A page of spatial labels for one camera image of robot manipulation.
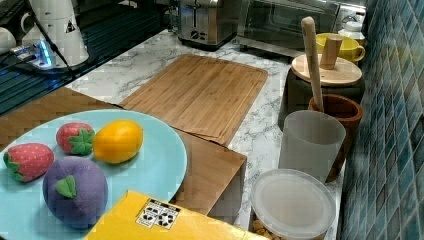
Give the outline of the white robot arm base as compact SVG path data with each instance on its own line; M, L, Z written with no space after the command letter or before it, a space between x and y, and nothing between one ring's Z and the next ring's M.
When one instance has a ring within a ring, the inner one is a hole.
M76 70L89 60L77 25L72 0L26 0L36 26L32 39L39 42L27 52L13 54L39 71Z

